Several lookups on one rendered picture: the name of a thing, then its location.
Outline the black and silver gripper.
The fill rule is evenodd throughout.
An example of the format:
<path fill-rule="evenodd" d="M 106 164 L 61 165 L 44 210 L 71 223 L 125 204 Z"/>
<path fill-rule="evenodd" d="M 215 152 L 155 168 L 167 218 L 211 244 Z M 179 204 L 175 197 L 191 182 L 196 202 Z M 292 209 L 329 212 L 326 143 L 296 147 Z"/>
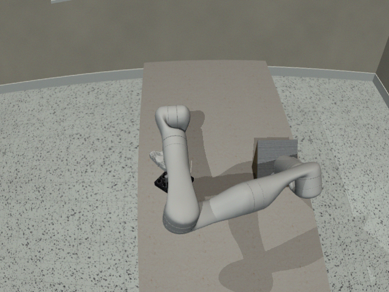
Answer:
<path fill-rule="evenodd" d="M 163 157 L 163 149 L 162 151 L 151 151 L 150 152 L 150 158 L 153 162 L 155 162 L 165 173 L 167 173 L 165 164 L 164 164 L 164 157 Z M 167 175 L 165 177 L 166 182 L 166 188 L 168 188 L 168 178 Z"/>

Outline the black knob box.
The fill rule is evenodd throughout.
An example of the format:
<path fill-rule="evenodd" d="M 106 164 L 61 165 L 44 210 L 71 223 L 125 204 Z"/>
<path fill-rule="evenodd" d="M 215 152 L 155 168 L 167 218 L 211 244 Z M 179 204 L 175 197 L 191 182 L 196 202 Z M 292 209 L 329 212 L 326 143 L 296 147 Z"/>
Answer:
<path fill-rule="evenodd" d="M 165 176 L 166 173 L 163 172 L 161 176 L 154 182 L 155 186 L 163 190 L 164 192 L 168 193 L 168 188 L 166 188 L 166 182 L 165 182 Z M 192 182 L 194 181 L 194 177 L 191 176 Z"/>

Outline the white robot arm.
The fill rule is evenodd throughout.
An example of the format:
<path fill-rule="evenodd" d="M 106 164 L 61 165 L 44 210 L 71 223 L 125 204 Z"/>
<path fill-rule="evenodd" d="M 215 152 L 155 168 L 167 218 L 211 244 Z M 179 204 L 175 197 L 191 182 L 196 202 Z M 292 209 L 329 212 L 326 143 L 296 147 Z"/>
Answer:
<path fill-rule="evenodd" d="M 302 163 L 295 157 L 282 155 L 274 162 L 273 175 L 241 182 L 198 202 L 191 180 L 185 134 L 190 110 L 185 105 L 161 106 L 156 110 L 155 120 L 162 136 L 168 176 L 162 220 L 165 228 L 174 234 L 186 234 L 265 209 L 287 185 L 300 198 L 315 198 L 322 192 L 319 163 Z"/>

